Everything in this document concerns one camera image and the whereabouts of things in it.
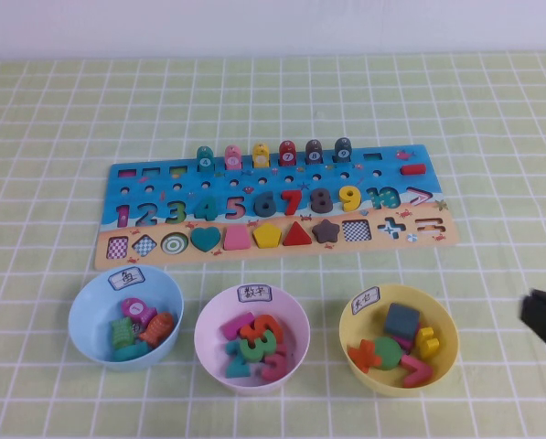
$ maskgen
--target green checkered tablecloth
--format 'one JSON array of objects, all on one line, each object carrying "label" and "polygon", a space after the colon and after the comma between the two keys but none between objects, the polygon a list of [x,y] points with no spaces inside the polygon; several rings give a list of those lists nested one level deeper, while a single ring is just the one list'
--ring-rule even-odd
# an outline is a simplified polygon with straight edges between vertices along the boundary
[{"label": "green checkered tablecloth", "polygon": [[[186,302],[166,360],[117,374],[81,356],[67,316],[97,273],[108,167],[235,143],[427,145],[462,243],[166,267]],[[199,309],[233,284],[282,286],[312,326],[281,391],[236,397],[194,357]],[[337,340],[380,283],[429,292],[460,330],[435,390],[362,388]],[[546,289],[546,53],[0,63],[0,437],[546,437],[546,347],[518,320]]]}]

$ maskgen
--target green heart shape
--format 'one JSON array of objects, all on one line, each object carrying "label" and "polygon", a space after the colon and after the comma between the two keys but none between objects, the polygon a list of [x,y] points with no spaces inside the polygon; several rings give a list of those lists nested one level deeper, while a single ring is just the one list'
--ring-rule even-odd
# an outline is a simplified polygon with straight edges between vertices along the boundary
[{"label": "green heart shape", "polygon": [[220,239],[221,234],[216,227],[208,227],[207,229],[196,227],[191,231],[191,242],[203,252],[209,252],[217,246]]}]

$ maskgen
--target red rectangle block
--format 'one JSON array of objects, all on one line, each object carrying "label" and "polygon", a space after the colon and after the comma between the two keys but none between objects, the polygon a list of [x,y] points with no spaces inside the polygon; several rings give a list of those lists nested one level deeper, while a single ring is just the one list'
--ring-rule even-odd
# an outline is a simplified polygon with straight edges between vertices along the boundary
[{"label": "red rectangle block", "polygon": [[401,166],[401,174],[404,176],[419,176],[427,172],[427,166],[420,163],[418,165],[405,165]]}]

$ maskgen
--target handwritten label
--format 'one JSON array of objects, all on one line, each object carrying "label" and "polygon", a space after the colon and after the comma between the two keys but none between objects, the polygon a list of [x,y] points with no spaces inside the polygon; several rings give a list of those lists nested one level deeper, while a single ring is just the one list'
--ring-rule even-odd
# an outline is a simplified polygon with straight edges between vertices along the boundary
[{"label": "handwritten label", "polygon": [[108,282],[116,291],[144,281],[145,277],[137,267],[127,268],[126,270],[115,273],[108,278]]},{"label": "handwritten label", "polygon": [[238,288],[239,302],[271,302],[273,291],[269,285],[249,284]]},{"label": "handwritten label", "polygon": [[363,291],[352,299],[352,315],[355,316],[358,312],[368,305],[375,304],[380,300],[380,289],[378,286]]}]

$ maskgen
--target yellow bowl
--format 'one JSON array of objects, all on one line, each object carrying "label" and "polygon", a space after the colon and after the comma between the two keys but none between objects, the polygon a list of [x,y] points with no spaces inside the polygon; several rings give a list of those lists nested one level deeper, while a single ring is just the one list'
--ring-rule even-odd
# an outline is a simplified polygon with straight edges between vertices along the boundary
[{"label": "yellow bowl", "polygon": [[[402,379],[409,372],[400,366],[392,370],[370,368],[364,373],[348,356],[348,346],[357,348],[363,338],[372,340],[385,335],[382,329],[393,302],[419,311],[421,325],[432,327],[434,336],[439,339],[439,350],[426,360],[434,374],[423,386],[403,388]],[[397,284],[374,286],[350,300],[339,319],[339,342],[356,378],[377,393],[394,397],[411,396],[431,387],[449,372],[459,352],[457,328],[445,308],[427,293]]]}]

